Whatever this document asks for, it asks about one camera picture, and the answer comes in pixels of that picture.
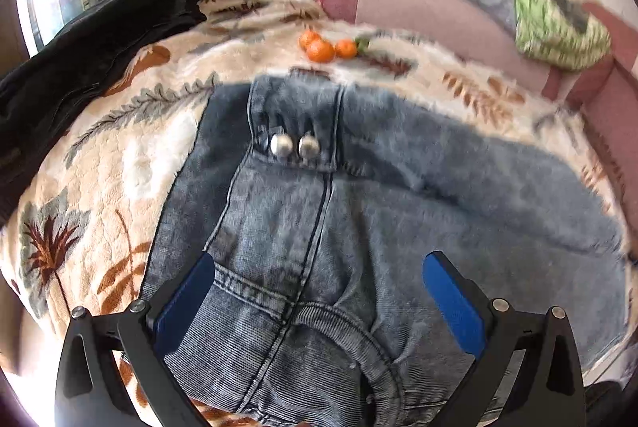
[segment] green cloth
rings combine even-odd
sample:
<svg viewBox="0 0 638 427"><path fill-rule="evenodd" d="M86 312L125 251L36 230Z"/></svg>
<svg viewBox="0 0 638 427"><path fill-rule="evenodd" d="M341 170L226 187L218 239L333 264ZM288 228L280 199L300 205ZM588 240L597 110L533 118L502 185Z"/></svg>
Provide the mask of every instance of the green cloth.
<svg viewBox="0 0 638 427"><path fill-rule="evenodd" d="M562 69L586 69L611 49L609 31L569 0L515 0L516 47Z"/></svg>

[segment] orange fruit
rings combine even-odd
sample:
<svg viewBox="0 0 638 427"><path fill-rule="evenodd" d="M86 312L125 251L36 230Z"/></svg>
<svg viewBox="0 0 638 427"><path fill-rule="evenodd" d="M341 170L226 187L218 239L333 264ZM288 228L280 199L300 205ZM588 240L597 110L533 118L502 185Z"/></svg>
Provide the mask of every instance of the orange fruit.
<svg viewBox="0 0 638 427"><path fill-rule="evenodd" d="M315 40L321 40L321 35L313 30L305 30L299 37L299 47L305 51Z"/></svg>
<svg viewBox="0 0 638 427"><path fill-rule="evenodd" d="M334 52L339 58L354 58L356 56L355 41L349 38L339 40L334 46Z"/></svg>
<svg viewBox="0 0 638 427"><path fill-rule="evenodd" d="M313 62L327 63L334 60L334 47L323 39L315 40L305 50L308 59Z"/></svg>

